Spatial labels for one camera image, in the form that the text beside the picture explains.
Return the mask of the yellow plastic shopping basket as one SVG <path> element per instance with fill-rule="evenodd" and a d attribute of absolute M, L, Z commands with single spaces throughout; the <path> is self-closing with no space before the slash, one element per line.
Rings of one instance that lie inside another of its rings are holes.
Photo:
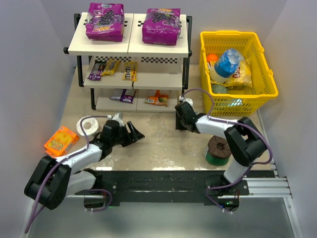
<path fill-rule="evenodd" d="M 255 32 L 203 31 L 200 33 L 200 43 L 199 67 L 205 113 L 211 112 L 212 116 L 249 116 L 278 96 L 273 72 L 267 65 L 264 48 Z M 214 94 L 206 57 L 209 54 L 221 56 L 230 48 L 251 59 L 253 86 L 231 89 L 227 94 Z"/>

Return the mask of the white blue plastic bottle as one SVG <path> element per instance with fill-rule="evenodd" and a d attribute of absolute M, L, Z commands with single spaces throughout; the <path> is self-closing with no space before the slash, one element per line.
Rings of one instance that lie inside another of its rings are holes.
<path fill-rule="evenodd" d="M 235 73 L 242 60 L 243 55 L 236 49 L 226 50 L 210 67 L 210 78 L 216 83 L 225 83 Z"/>

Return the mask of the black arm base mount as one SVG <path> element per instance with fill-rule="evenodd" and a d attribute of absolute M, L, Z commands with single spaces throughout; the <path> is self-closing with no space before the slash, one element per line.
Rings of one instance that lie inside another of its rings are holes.
<path fill-rule="evenodd" d="M 99 208 L 106 203 L 123 202 L 203 203 L 234 211 L 239 197 L 249 195 L 245 180 L 227 187 L 217 171 L 100 171 L 94 190 L 81 191 L 84 204 Z"/>

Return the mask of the green round object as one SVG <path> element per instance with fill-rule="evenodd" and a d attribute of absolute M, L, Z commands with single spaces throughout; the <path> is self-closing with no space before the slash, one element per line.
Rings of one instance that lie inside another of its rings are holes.
<path fill-rule="evenodd" d="M 211 85 L 211 90 L 214 94 L 227 94 L 228 89 L 220 84 L 212 84 Z"/>

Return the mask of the brown green tape roll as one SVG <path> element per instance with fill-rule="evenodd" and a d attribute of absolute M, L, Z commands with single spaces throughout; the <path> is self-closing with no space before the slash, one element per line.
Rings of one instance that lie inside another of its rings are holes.
<path fill-rule="evenodd" d="M 231 150 L 227 140 L 213 136 L 204 151 L 205 160 L 213 166 L 224 166 L 228 163 L 231 156 Z"/>

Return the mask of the white three-tier shelf rack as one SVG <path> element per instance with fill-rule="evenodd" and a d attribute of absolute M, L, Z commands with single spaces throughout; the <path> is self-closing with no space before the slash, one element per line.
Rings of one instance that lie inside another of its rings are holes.
<path fill-rule="evenodd" d="M 171 113 L 188 88 L 192 17 L 180 16 L 175 46 L 142 41 L 144 14 L 127 13 L 123 40 L 88 39 L 88 14 L 74 15 L 75 32 L 64 52 L 77 58 L 80 87 L 90 90 L 91 108 L 98 111 Z"/>

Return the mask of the yellow chips bag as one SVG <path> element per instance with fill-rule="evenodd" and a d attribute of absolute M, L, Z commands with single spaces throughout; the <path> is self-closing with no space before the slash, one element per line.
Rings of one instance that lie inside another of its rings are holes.
<path fill-rule="evenodd" d="M 251 59 L 247 58 L 240 62 L 234 74 L 224 83 L 225 87 L 249 87 L 252 88 Z"/>

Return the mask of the orange snack box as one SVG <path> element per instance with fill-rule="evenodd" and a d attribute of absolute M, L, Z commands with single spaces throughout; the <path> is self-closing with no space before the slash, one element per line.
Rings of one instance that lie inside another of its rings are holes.
<path fill-rule="evenodd" d="M 77 143 L 79 136 L 65 126 L 61 126 L 45 143 L 46 153 L 52 158 L 66 155 Z"/>

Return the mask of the purple M&M's candy bag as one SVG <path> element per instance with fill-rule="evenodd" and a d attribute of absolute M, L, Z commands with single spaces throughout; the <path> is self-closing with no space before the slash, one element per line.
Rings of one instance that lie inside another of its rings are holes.
<path fill-rule="evenodd" d="M 105 66 L 106 60 L 95 60 L 94 66 L 87 78 L 92 81 L 100 81 L 102 77 L 101 74 L 104 71 Z"/>

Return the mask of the orange white snack packet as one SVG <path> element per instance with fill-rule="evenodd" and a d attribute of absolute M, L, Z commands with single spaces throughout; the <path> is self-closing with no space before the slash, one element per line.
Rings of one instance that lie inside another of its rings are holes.
<path fill-rule="evenodd" d="M 167 107 L 170 92 L 170 90 L 149 90 L 144 103 Z"/>

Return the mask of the white toilet paper roll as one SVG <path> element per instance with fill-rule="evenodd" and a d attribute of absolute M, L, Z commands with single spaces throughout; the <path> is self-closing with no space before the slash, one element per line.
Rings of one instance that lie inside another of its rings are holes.
<path fill-rule="evenodd" d="M 76 129 L 80 136 L 84 136 L 84 132 L 87 136 L 96 135 L 99 131 L 99 127 L 99 123 L 95 118 L 81 118 L 76 124 Z"/>

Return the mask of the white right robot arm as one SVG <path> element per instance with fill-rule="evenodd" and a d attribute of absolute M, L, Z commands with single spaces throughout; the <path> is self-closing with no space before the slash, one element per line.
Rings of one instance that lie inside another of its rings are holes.
<path fill-rule="evenodd" d="M 175 106 L 180 123 L 190 132 L 210 134 L 226 139 L 234 161 L 223 173 L 221 186 L 233 186 L 241 181 L 266 150 L 269 144 L 248 117 L 224 120 L 204 113 L 195 113 L 189 101 Z"/>

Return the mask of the yellow M&M's candy bag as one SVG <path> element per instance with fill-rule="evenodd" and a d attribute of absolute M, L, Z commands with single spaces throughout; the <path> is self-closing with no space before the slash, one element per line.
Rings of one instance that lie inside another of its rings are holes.
<path fill-rule="evenodd" d="M 109 59 L 107 61 L 107 64 L 103 70 L 103 72 L 101 73 L 101 76 L 111 76 L 114 75 L 114 73 L 116 72 L 116 69 L 118 67 L 118 65 L 120 64 L 121 60 L 119 59 Z"/>

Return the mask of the purple pink candy bag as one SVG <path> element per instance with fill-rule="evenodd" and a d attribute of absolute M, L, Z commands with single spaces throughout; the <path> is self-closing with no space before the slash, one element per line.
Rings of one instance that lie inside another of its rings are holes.
<path fill-rule="evenodd" d="M 124 102 L 124 103 L 133 103 L 135 96 L 135 89 L 115 89 L 110 96 L 111 100 Z"/>

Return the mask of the small yellow M&M's packet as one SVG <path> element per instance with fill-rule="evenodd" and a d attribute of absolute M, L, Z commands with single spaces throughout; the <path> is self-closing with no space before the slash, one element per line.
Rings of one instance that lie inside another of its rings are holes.
<path fill-rule="evenodd" d="M 137 81 L 137 66 L 136 61 L 125 62 L 123 80 Z"/>

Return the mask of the magenta grape candy bag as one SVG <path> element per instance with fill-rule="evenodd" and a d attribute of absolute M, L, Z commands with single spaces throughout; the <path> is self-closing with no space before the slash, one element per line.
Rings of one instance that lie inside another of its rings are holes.
<path fill-rule="evenodd" d="M 86 36 L 90 40 L 122 42 L 124 6 L 121 3 L 90 3 Z"/>
<path fill-rule="evenodd" d="M 149 8 L 142 26 L 146 44 L 175 46 L 181 33 L 179 8 Z"/>

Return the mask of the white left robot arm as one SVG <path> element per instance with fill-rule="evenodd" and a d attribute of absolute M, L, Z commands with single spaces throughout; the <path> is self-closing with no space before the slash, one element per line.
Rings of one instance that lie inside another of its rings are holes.
<path fill-rule="evenodd" d="M 52 158 L 44 156 L 36 166 L 24 188 L 29 198 L 53 210 L 61 204 L 71 187 L 70 178 L 75 174 L 88 178 L 94 187 L 96 177 L 82 169 L 107 157 L 114 146 L 126 147 L 145 138 L 132 124 L 121 124 L 117 120 L 108 120 L 101 132 L 97 133 L 85 146 L 68 155 Z"/>

